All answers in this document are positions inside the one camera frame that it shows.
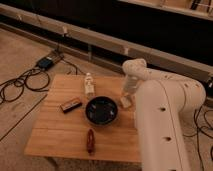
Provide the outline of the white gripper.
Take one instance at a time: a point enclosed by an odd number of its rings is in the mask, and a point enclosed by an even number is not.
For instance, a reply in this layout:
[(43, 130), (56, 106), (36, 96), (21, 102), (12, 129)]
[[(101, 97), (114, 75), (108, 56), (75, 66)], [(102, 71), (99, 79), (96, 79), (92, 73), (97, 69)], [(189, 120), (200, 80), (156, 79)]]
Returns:
[(136, 92), (138, 88), (139, 79), (135, 76), (126, 75), (124, 79), (124, 84), (122, 88), (122, 95), (128, 96)]

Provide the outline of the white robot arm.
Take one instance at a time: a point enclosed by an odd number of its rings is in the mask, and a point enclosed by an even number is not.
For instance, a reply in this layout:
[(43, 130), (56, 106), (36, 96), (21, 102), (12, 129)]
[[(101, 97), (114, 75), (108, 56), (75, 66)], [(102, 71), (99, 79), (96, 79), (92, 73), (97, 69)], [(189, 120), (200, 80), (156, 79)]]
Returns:
[(135, 99), (142, 171), (191, 171), (179, 116), (199, 109), (204, 86), (179, 74), (150, 69), (143, 59), (122, 64), (121, 100)]

